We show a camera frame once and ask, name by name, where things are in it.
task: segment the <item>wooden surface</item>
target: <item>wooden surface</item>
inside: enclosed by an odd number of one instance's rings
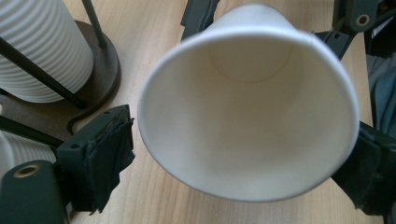
[[[142,83],[153,65],[179,43],[179,25],[187,1],[117,0],[92,1],[104,33],[114,43],[121,65],[117,95],[101,111],[129,104],[136,116]],[[216,18],[242,0],[222,0]],[[308,32],[331,28],[332,0],[267,0],[298,29]],[[65,0],[76,20],[89,22],[82,3]],[[361,120],[371,124],[366,62],[362,35],[343,59],[360,98]],[[239,203],[208,196],[191,189],[166,173],[148,154],[137,128],[134,132],[133,164],[121,173],[102,214],[77,213],[72,223],[329,223],[376,224],[382,217],[368,217],[355,210],[332,180],[305,195],[276,203]]]

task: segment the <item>black metal stand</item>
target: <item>black metal stand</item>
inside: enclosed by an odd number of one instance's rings
[[[0,53],[64,97],[64,100],[54,103],[34,104],[2,92],[3,117],[65,140],[73,133],[72,127],[77,120],[99,109],[117,90],[120,85],[120,62],[116,49],[102,33],[91,1],[83,2],[94,24],[76,21],[92,50],[94,63],[89,80],[78,92],[72,93],[7,42],[0,41]]]

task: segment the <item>metal rod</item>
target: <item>metal rod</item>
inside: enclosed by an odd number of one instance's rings
[[[103,32],[100,27],[99,20],[96,16],[95,9],[93,8],[93,4],[91,0],[82,0],[82,4],[85,7],[85,11],[87,11],[88,18],[90,18],[91,25],[93,27],[93,30],[95,31],[96,38],[98,39],[99,42],[99,47],[103,49],[107,46],[107,42],[103,37]]]
[[[18,67],[23,69],[25,72],[35,77],[37,80],[42,82],[44,85],[56,91],[63,98],[70,101],[73,105],[78,108],[85,106],[85,102],[80,100],[73,92],[64,87],[55,78],[47,74],[44,70],[38,67],[35,63],[30,61],[17,49],[14,49],[6,40],[0,37],[0,54],[15,63]]]
[[[0,95],[7,95],[7,94],[8,94],[7,91],[5,91],[5,90],[3,90],[3,89],[0,89]]]
[[[58,147],[63,143],[62,140],[59,140],[46,133],[42,133],[36,129],[18,123],[12,119],[7,119],[1,115],[0,115],[0,130],[8,133],[13,133],[24,138],[28,138],[33,141],[43,143],[50,147]]]

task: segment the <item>paper cup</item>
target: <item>paper cup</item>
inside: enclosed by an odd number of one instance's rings
[[[35,160],[56,161],[49,146],[0,131],[0,186],[3,175],[10,169]]]
[[[152,157],[202,192],[245,202],[305,193],[347,159],[356,92],[335,55],[275,9],[232,9],[149,74],[137,120]]]

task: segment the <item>black plastic part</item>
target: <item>black plastic part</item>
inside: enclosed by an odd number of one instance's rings
[[[75,194],[73,187],[73,177],[70,174],[65,173],[57,161],[52,164],[52,169],[56,176],[58,190],[61,193],[62,204],[64,207],[66,207]]]
[[[393,204],[389,216],[385,217],[385,224],[396,224],[396,203]]]
[[[29,161],[4,175],[0,191],[0,222],[68,223],[49,161]]]
[[[84,5],[85,11],[87,12],[88,18],[90,18],[90,22],[93,30],[95,31],[96,38],[98,39],[98,44],[101,49],[107,46],[107,42],[103,37],[102,28],[100,27],[99,20],[96,16],[96,12],[93,8],[93,4],[91,0],[82,0],[82,4]]]
[[[64,87],[55,78],[46,73],[43,69],[38,67],[35,63],[30,61],[17,49],[14,49],[6,40],[0,37],[0,54],[5,58],[9,59],[11,62],[15,63],[19,68],[30,74],[32,77],[36,78],[44,85],[56,91],[64,99],[71,102],[77,108],[82,108],[86,103],[80,100],[73,92]]]
[[[107,110],[57,149],[64,172],[73,177],[71,198],[76,211],[105,208],[120,183],[120,171],[132,163],[132,127],[129,106]]]
[[[321,39],[340,60],[343,58],[354,37],[338,31],[315,33],[315,35]]]
[[[372,38],[373,29],[364,34],[366,52],[369,55],[388,58],[396,52],[396,18],[393,18],[379,34]]]
[[[14,120],[7,119],[1,115],[0,130],[46,144],[50,147],[58,147],[63,143],[63,141],[55,137],[47,135],[46,133],[42,133],[26,125],[20,124]]]
[[[332,28],[336,31],[344,31],[344,21],[347,10],[346,0],[334,0],[332,9]]]
[[[349,35],[367,31],[375,24],[378,1],[346,1],[346,33]]]
[[[352,154],[332,179],[365,214],[389,215],[396,201],[396,140],[361,122]]]
[[[383,1],[378,5],[378,11],[375,18],[375,26],[388,20],[396,15],[396,3],[394,0]]]
[[[189,0],[181,25],[185,27],[181,39],[198,34],[213,23],[219,0]]]

